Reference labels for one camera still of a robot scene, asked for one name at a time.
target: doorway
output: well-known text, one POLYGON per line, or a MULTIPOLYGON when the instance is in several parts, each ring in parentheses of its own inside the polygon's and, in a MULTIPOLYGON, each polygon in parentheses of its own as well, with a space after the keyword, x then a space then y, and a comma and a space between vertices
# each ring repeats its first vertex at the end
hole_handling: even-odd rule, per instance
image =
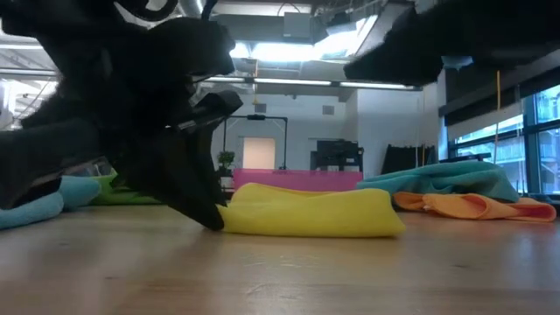
POLYGON ((274 170, 276 146, 274 138, 243 138, 243 168, 274 170))

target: yellow towel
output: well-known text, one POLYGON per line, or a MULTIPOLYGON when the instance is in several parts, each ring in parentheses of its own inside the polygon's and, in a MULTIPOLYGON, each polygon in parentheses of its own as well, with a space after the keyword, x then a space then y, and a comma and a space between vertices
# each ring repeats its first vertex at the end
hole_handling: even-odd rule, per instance
POLYGON ((399 207, 406 210, 426 210, 457 219, 551 222, 557 217, 553 206, 531 198, 520 198, 517 203, 501 203, 475 193, 422 195, 412 192, 397 192, 393 198, 399 207))
POLYGON ((389 194, 378 189, 300 192, 247 184, 220 206, 224 232, 307 237, 375 237, 402 233, 389 194))

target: orange cloth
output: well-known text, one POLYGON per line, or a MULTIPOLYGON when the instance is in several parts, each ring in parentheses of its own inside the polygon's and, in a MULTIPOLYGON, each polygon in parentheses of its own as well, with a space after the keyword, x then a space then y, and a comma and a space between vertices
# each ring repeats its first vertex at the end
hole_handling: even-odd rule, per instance
POLYGON ((550 222, 557 217, 553 206, 531 198, 520 198, 517 203, 501 203, 474 193, 422 195, 397 192, 393 199, 405 210, 427 211, 456 219, 550 222))

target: wooden table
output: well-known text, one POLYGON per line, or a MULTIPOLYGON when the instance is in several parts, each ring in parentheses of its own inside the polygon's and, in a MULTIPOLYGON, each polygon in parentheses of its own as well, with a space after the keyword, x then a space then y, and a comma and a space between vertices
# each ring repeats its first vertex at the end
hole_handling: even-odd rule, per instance
POLYGON ((216 234, 165 207, 0 233, 2 314, 558 314, 556 225, 404 213, 399 239, 216 234))

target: black cable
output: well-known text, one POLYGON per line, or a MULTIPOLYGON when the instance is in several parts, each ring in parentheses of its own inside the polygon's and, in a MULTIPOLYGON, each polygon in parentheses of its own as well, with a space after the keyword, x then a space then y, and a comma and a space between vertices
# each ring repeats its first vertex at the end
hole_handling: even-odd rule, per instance
POLYGON ((212 13, 212 9, 218 3, 218 0, 206 0, 206 4, 204 4, 204 9, 200 14, 200 19, 202 20, 209 20, 210 14, 212 13))
POLYGON ((294 4, 294 3, 289 3, 289 2, 285 2, 282 3, 282 5, 280 5, 280 8, 278 8, 278 13, 276 14, 277 16, 280 16, 280 11, 282 10, 282 8, 286 5, 289 4, 292 7, 294 7, 297 10, 297 13, 301 13, 301 10, 294 4))

